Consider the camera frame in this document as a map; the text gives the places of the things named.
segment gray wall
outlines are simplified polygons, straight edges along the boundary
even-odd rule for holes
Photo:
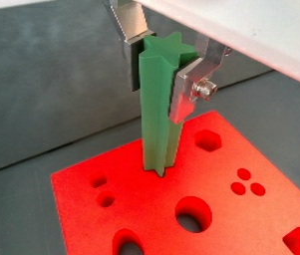
[[[194,34],[147,11],[159,35]],[[233,54],[217,82],[268,70]],[[139,115],[102,1],[60,0],[0,10],[0,168]]]

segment green plastic peg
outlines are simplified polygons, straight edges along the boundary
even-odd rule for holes
[[[173,166],[182,122],[167,118],[174,73],[196,59],[190,45],[181,43],[181,34],[165,38],[145,36],[141,53],[141,98],[145,170],[155,170],[163,177],[166,167]]]

